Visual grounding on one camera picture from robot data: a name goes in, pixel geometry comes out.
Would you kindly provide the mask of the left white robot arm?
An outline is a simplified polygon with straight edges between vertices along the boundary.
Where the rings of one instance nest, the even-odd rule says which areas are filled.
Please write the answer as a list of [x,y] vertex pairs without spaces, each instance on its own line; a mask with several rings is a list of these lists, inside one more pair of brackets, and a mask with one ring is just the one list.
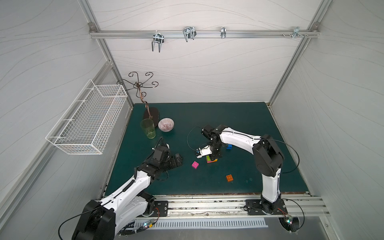
[[150,156],[135,169],[134,175],[109,196],[91,200],[83,209],[72,238],[74,240],[112,240],[140,215],[151,215],[154,196],[145,189],[162,173],[183,164],[180,154],[172,154],[169,145],[153,149]]

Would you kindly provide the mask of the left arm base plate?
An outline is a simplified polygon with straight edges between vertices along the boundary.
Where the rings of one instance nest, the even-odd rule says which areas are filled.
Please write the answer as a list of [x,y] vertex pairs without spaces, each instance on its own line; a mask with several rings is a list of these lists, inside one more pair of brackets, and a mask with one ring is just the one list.
[[168,216],[168,207],[169,202],[168,201],[154,201],[153,203],[149,204],[149,217],[167,217]]

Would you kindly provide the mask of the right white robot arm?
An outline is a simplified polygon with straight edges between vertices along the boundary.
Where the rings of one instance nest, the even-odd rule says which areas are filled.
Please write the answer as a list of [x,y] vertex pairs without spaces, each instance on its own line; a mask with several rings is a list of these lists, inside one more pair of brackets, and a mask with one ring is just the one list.
[[262,174],[263,191],[261,201],[250,207],[266,215],[273,214],[281,200],[280,176],[284,161],[284,155],[275,140],[270,135],[253,136],[226,125],[216,128],[207,125],[202,129],[202,135],[209,143],[196,150],[198,159],[206,157],[216,160],[221,157],[221,147],[227,145],[243,149],[254,156],[257,170]]

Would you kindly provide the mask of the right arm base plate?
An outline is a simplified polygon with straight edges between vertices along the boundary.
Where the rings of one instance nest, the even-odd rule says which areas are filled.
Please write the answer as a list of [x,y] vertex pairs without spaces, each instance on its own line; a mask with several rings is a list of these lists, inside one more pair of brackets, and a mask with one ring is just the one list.
[[246,200],[243,210],[250,216],[283,216],[288,214],[282,199],[278,199],[274,203],[267,200]]

